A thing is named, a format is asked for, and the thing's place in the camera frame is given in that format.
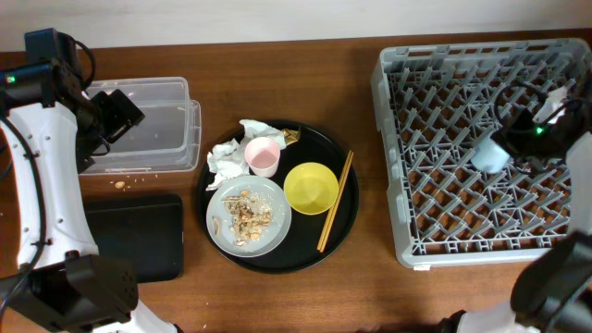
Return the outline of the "light blue cup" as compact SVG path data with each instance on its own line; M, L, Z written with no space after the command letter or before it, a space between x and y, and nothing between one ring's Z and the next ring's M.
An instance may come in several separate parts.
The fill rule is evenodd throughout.
M506 166L509 159L510 155L488 134L475 147L471 163L480 171L495 174Z

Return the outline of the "pink cup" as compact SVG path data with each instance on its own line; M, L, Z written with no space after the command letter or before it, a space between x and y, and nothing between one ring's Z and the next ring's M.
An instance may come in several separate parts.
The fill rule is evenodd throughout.
M255 138L247 144L244 155L254 175L271 178L276 174L280 149L274 140L265 137Z

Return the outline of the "yellow bowl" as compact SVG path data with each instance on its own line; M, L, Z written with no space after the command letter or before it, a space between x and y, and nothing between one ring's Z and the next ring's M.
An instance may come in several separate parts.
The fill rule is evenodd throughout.
M339 181L327 166L307 162L297 165L288 173L283 191L294 210L314 216L324 213L334 204Z

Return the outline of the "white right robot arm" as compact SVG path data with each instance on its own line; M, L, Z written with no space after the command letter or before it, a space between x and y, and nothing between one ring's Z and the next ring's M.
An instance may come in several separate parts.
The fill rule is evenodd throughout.
M475 147L472 164L493 174L508 162L535 171L550 159L571 178L567 237L517 278L511 298L485 311L460 310L437 332L588 332L591 329L591 82L545 118L519 113Z

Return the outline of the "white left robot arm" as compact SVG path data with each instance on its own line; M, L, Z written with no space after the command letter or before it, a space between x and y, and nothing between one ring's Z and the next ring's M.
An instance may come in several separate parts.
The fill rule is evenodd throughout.
M1 129L19 208L18 273L1 306L50 332L174 332L139 298L129 261L104 257L88 226L79 175L144 118L121 91L86 91L83 43L27 32L27 62L1 73Z

